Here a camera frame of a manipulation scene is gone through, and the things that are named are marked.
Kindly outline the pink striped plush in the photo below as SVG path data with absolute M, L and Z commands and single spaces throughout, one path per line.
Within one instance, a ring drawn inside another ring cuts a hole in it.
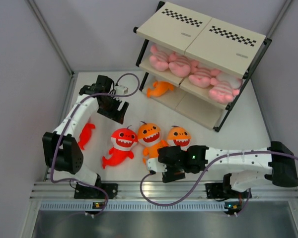
M 240 94 L 242 83 L 242 79 L 220 72 L 210 81 L 213 87 L 209 90 L 209 98 L 220 104 L 231 103 Z
M 155 70 L 163 72 L 169 69 L 170 56 L 175 53 L 175 51 L 154 44 L 151 46 L 150 52 L 151 56 L 149 57 L 149 62 Z
M 208 67 L 193 67 L 189 75 L 189 81 L 200 88 L 207 88 L 211 84 L 211 79 L 220 73 L 219 69 Z
M 191 73 L 191 67 L 195 61 L 179 53 L 173 52 L 169 58 L 169 69 L 177 77 L 186 77 Z

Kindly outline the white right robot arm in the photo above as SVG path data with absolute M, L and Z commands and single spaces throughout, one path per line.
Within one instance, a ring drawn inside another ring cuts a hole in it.
M 298 176 L 293 153 L 279 141 L 259 150 L 223 150 L 205 145 L 162 147 L 147 167 L 163 174 L 163 182 L 185 178 L 185 174 L 215 171 L 223 177 L 222 191 L 228 197 L 249 188 L 272 183 L 297 187 Z

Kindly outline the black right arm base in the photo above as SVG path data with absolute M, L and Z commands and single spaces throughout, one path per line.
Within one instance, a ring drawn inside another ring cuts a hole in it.
M 248 197 L 248 191 L 237 192 L 234 190 L 224 190 L 223 184 L 220 182 L 207 183 L 205 189 L 208 199 L 213 199 L 218 202 L 226 201 L 228 199 L 244 199 Z

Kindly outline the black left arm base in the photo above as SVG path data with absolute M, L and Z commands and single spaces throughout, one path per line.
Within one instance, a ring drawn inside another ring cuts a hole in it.
M 117 196 L 117 183 L 103 183 L 100 188 L 108 194 L 109 199 L 113 199 Z M 74 199 L 105 199 L 105 194 L 98 189 L 77 184 Z

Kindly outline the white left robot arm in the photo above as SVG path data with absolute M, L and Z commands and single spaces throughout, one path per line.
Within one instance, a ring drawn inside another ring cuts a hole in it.
M 99 75 L 95 83 L 80 89 L 77 100 L 60 125 L 42 137 L 45 163 L 51 169 L 51 182 L 76 182 L 85 186 L 85 192 L 91 198 L 101 195 L 100 175 L 85 164 L 78 143 L 94 113 L 122 123 L 129 104 L 122 102 L 121 98 L 129 95 L 126 86 L 105 75 Z

